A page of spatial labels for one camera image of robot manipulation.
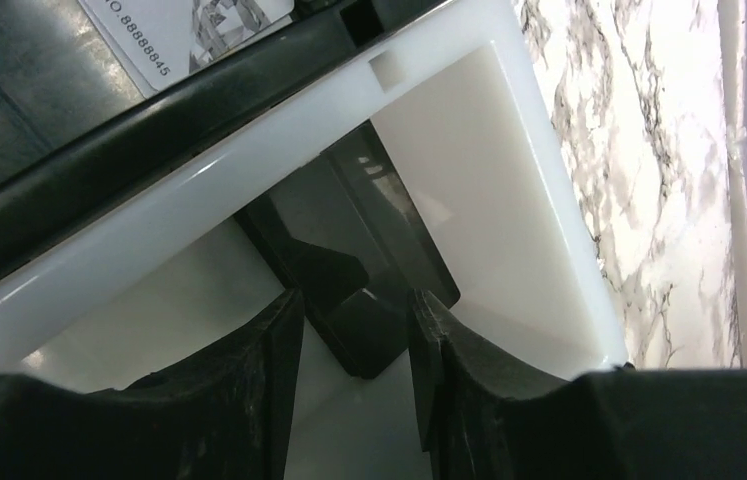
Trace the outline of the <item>white tray middle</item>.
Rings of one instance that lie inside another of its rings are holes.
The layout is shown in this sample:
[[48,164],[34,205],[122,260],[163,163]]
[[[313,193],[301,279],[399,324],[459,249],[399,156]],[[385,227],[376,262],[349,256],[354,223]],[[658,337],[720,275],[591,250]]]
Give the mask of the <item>white tray middle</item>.
[[[417,20],[0,280],[0,374],[123,390],[286,288],[235,214],[371,122],[459,291],[461,323],[571,381],[626,362],[621,329],[504,1]],[[437,479],[406,350],[349,375],[306,317],[280,479]]]

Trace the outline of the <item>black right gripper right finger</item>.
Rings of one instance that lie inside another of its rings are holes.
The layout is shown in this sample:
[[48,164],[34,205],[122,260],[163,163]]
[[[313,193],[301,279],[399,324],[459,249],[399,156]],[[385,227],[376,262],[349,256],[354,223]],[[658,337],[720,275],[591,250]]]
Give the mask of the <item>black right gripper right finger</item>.
[[566,381],[408,298],[420,444],[437,479],[747,479],[747,369]]

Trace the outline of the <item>black tray left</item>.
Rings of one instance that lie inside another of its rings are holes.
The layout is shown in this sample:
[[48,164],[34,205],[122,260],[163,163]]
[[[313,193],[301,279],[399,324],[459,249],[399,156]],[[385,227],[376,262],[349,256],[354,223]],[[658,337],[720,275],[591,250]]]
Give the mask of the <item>black tray left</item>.
[[77,2],[0,1],[0,280],[431,8],[298,1],[144,98]]

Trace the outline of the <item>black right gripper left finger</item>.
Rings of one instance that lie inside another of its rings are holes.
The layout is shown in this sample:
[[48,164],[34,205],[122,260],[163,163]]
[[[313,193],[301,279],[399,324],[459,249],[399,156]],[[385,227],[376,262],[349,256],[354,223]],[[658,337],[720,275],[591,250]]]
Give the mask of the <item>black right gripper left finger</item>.
[[282,478],[303,327],[303,297],[288,290],[123,390],[0,374],[0,479]]

